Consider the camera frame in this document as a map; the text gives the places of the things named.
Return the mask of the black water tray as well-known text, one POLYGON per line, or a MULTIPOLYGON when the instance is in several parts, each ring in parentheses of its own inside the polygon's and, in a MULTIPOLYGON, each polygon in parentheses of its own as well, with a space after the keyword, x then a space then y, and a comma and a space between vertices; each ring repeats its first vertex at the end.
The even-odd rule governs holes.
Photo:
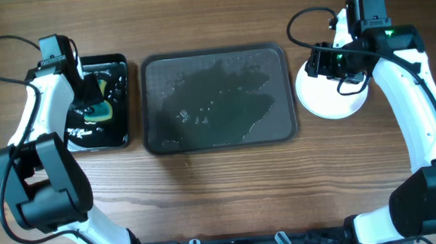
POLYGON ((84 121, 89 107, 69 109, 65 143, 71 152, 124 148, 129 143, 129 75, 122 54, 100 54, 81 59, 83 74, 94 73, 107 82, 104 99, 112 106, 111 120, 90 124, 84 121))

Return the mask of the green yellow sponge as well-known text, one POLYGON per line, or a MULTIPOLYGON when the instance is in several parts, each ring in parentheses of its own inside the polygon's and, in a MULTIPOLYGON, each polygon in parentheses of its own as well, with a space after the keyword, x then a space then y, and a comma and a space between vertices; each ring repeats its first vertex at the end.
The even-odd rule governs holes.
POLYGON ((111 120, 113 117, 113 109, 111 104, 104 98, 107 82, 100 79, 98 87, 101 90, 103 101, 99 104, 93 104, 88 112, 84 113, 84 121, 90 124, 101 123, 103 121, 111 120))

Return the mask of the white plate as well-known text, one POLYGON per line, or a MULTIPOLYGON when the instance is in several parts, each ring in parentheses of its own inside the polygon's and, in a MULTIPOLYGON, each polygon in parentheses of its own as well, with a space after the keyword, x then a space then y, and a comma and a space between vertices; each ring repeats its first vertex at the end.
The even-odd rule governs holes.
POLYGON ((296 76, 295 92, 307 111, 321 118, 343 119, 353 115, 365 103, 367 87, 358 94, 341 95, 337 91, 338 81, 329 80, 323 75, 309 77, 305 67, 306 62, 296 76))

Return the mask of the grey serving tray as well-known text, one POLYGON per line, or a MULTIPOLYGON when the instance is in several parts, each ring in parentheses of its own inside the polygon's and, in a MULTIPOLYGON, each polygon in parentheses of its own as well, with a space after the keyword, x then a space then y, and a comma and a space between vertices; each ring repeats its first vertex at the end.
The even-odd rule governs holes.
POLYGON ((277 43, 154 54, 140 75, 142 141, 156 156, 285 142, 299 129, 277 43))

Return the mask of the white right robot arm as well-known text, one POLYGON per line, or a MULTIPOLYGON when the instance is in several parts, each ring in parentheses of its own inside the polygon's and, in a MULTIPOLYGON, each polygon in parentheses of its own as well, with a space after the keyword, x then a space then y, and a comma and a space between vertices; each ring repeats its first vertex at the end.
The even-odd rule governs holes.
POLYGON ((385 0, 346 0, 329 22, 331 43, 310 47, 296 93, 311 113, 353 115, 368 84, 387 98, 408 148, 411 176, 388 204, 345 221, 348 244, 392 244, 436 234, 436 86, 416 28, 393 25, 385 0))

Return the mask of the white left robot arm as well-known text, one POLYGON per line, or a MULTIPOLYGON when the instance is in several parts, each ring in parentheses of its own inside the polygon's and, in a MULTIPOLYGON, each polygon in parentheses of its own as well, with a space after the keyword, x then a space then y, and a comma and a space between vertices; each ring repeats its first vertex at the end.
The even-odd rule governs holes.
POLYGON ((0 149, 0 223, 12 216, 47 242, 142 244, 94 205, 88 177, 74 153, 129 144, 128 64, 122 54, 83 57, 64 35, 35 42, 37 66, 22 80, 27 100, 18 128, 0 149))

